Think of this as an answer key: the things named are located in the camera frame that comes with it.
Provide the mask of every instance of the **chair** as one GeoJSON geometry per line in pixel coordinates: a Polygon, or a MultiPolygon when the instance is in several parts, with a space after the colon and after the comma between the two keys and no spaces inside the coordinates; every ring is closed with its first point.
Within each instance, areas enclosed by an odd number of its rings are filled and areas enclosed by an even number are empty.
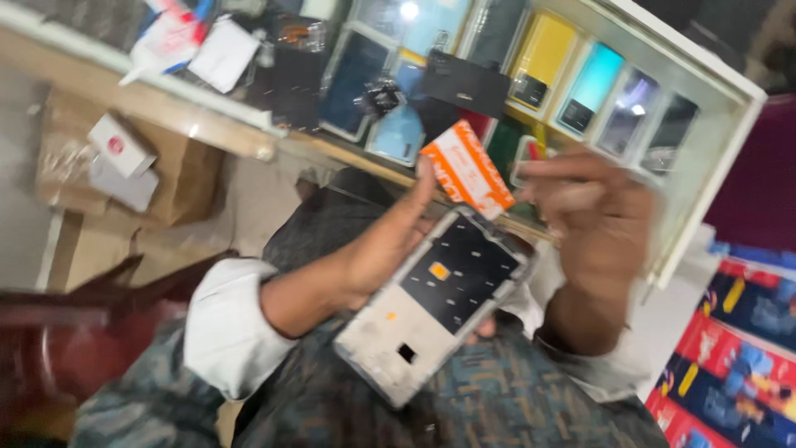
{"type": "Polygon", "coordinates": [[[184,316],[193,291],[226,251],[140,287],[129,257],[67,294],[0,292],[0,428],[50,400],[82,403],[119,378],[160,322],[184,316]]]}

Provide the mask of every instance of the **plastic packaging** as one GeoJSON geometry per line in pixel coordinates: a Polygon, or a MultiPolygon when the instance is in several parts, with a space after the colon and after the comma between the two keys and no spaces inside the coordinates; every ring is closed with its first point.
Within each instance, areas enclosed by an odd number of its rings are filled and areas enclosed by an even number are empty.
{"type": "Polygon", "coordinates": [[[528,0],[481,0],[470,12],[458,56],[506,73],[529,14],[528,0]]]}
{"type": "Polygon", "coordinates": [[[588,59],[564,102],[558,122],[582,134],[602,107],[625,59],[603,43],[591,48],[588,59]]]}
{"type": "Polygon", "coordinates": [[[698,114],[699,108],[696,104],[683,96],[675,95],[644,154],[642,168],[657,176],[667,175],[698,114]]]}
{"type": "Polygon", "coordinates": [[[148,0],[159,14],[130,51],[133,69],[119,82],[127,85],[144,73],[168,73],[188,64],[198,53],[207,29],[203,22],[213,0],[201,0],[194,11],[175,1],[148,0]]]}
{"type": "Polygon", "coordinates": [[[575,27],[551,14],[538,14],[513,69],[510,96],[532,110],[544,101],[561,78],[578,41],[575,27]]]}
{"type": "Polygon", "coordinates": [[[361,98],[366,85],[381,76],[394,51],[368,30],[352,26],[344,32],[327,70],[331,81],[320,108],[323,128],[353,142],[362,140],[368,114],[361,98]]]}
{"type": "Polygon", "coordinates": [[[634,70],[616,98],[597,147],[623,157],[646,122],[659,91],[660,87],[654,79],[634,70]]]}

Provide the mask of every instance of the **white box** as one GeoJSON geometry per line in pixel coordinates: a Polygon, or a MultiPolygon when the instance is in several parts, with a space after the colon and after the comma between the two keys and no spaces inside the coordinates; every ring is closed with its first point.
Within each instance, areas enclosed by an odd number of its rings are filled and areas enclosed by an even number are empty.
{"type": "Polygon", "coordinates": [[[108,162],[107,157],[99,154],[92,161],[88,172],[88,182],[97,190],[112,196],[131,209],[143,213],[149,208],[159,179],[152,170],[144,171],[139,177],[125,179],[108,162]]]}
{"type": "Polygon", "coordinates": [[[88,138],[125,179],[139,177],[157,159],[110,114],[99,119],[88,138]]]}

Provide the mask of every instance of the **orange packet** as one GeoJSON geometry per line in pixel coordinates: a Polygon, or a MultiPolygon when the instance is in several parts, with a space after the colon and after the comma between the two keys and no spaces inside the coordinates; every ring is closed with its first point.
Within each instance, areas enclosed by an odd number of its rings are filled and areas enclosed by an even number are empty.
{"type": "Polygon", "coordinates": [[[434,163],[439,183],[453,202],[467,202],[487,219],[514,205],[490,157],[467,120],[460,120],[420,151],[434,163]]]}

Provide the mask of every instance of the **blue phone case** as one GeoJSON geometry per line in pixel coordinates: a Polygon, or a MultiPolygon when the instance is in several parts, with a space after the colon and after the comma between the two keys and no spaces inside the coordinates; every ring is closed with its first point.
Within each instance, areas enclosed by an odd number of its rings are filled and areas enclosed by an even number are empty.
{"type": "Polygon", "coordinates": [[[470,0],[419,0],[419,13],[404,36],[404,47],[426,57],[431,49],[450,53],[470,8],[470,0]]]}

